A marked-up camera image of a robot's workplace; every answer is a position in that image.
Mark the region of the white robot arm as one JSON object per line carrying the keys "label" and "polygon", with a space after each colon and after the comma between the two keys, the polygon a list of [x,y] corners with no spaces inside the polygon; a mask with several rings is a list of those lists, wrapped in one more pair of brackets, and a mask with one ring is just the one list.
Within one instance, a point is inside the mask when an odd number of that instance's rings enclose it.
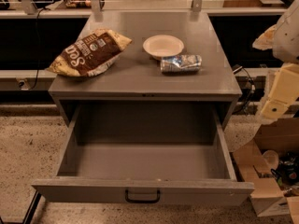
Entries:
{"label": "white robot arm", "polygon": [[278,22],[255,39],[255,49],[271,49],[283,62],[276,71],[261,107],[264,119],[279,119],[299,97],[299,0],[294,0]]}

